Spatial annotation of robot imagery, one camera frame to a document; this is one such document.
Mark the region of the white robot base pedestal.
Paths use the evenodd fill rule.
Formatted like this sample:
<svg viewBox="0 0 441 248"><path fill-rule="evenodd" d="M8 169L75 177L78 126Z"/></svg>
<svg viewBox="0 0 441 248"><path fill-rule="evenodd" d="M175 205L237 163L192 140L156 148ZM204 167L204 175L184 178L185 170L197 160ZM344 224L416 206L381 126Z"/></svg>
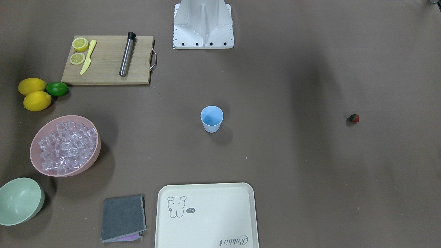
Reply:
<svg viewBox="0 0 441 248"><path fill-rule="evenodd" d="M231 6L223 0L182 0L174 6L174 49L231 49Z"/></svg>

